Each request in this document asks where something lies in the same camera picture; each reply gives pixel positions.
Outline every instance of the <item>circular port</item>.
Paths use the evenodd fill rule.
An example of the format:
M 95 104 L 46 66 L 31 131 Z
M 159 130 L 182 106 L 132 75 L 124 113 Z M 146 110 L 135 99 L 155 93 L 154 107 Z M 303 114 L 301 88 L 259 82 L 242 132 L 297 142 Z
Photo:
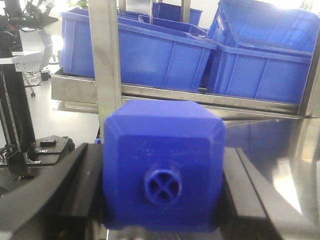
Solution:
M 161 169 L 146 174 L 144 187 L 146 196 L 152 203 L 173 204 L 181 194 L 182 184 L 177 172 Z

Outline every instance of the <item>blue cube-shaped part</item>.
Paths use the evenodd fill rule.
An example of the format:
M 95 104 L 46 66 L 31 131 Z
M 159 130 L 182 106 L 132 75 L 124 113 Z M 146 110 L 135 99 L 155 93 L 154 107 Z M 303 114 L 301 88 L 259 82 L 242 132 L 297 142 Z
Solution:
M 214 228 L 225 126 L 192 101 L 131 100 L 105 120 L 105 226 Z

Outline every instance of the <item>metal pillar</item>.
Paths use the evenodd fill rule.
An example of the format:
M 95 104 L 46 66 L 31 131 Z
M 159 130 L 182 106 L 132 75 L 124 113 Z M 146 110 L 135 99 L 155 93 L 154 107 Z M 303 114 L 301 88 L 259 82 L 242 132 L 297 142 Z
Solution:
M 127 12 L 127 0 L 119 0 L 119 13 L 126 14 Z
M 181 0 L 181 22 L 190 23 L 191 0 Z
M 116 0 L 89 0 L 89 17 L 100 132 L 103 142 L 105 119 L 121 106 Z
M 306 81 L 299 115 L 302 117 L 320 117 L 320 34 L 316 41 L 309 75 Z

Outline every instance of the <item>blue plastic part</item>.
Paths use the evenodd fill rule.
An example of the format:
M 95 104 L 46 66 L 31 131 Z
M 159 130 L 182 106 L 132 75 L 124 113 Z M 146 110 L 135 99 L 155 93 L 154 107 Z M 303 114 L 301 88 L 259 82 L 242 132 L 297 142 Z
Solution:
M 224 45 L 268 52 L 313 53 L 320 18 L 255 0 L 220 0 L 208 37 Z
M 152 6 L 152 15 L 158 19 L 167 19 L 181 22 L 181 6 L 155 2 Z M 190 24 L 199 25 L 202 10 L 190 9 Z
M 61 15 L 65 26 L 63 71 L 94 77 L 88 11 L 77 9 Z M 217 44 L 127 17 L 119 16 L 118 21 L 123 82 L 198 90 L 210 52 Z
M 225 144 L 219 117 L 191 101 L 131 100 L 106 119 L 104 131 L 107 228 L 215 227 Z
M 132 18 L 132 19 L 135 19 L 135 20 L 138 20 L 138 17 L 140 15 L 142 16 L 149 16 L 147 14 L 143 14 L 141 12 L 136 12 L 136 11 L 126 11 L 125 14 L 123 13 L 118 13 L 119 16 L 121 17 L 125 17 L 125 18 Z
M 94 140 L 94 144 L 101 144 L 101 138 L 96 138 Z
M 219 46 L 207 88 L 222 95 L 299 104 L 311 58 Z
M 142 23 L 149 23 L 150 22 L 150 17 L 145 16 L 145 15 L 139 15 L 138 20 Z M 171 20 L 166 20 L 166 19 L 161 19 L 161 18 L 156 18 L 154 17 L 152 19 L 152 24 L 157 25 L 160 27 L 168 28 L 168 29 L 175 29 L 179 30 L 185 33 L 190 33 L 194 35 L 202 35 L 206 36 L 207 32 L 201 29 L 198 26 L 185 23 L 185 22 L 179 22 L 179 21 L 171 21 Z
M 63 37 L 61 65 L 64 72 L 93 77 L 95 70 L 88 10 L 74 8 L 60 15 Z

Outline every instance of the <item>stainless steel shelf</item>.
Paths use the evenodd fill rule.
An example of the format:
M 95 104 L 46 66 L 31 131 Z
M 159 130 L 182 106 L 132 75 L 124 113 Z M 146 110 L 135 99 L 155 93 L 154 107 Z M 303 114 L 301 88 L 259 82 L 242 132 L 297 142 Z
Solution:
M 121 103 L 131 99 L 189 100 L 203 105 L 226 120 L 297 119 L 299 106 L 249 98 L 187 92 L 122 84 Z M 60 100 L 57 110 L 97 113 L 97 89 L 90 77 L 69 76 L 61 71 L 52 76 L 52 99 Z

